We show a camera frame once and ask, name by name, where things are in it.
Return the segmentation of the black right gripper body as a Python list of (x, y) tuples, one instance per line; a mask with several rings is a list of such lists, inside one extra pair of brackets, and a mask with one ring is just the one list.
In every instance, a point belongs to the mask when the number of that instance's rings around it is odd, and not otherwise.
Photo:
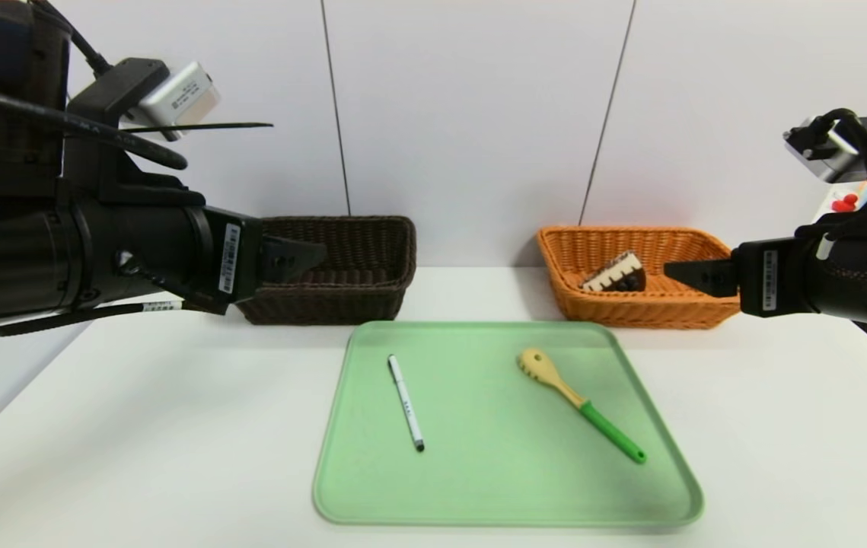
[(834, 243), (827, 259), (821, 240), (749, 242), (732, 254), (741, 310), (756, 317), (823, 314), (867, 323), (867, 239)]

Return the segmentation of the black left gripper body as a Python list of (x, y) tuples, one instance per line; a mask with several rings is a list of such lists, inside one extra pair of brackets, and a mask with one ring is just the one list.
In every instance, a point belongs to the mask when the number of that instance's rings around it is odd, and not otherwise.
[(170, 292), (223, 312), (258, 285), (258, 218), (199, 195), (75, 195), (71, 305)]

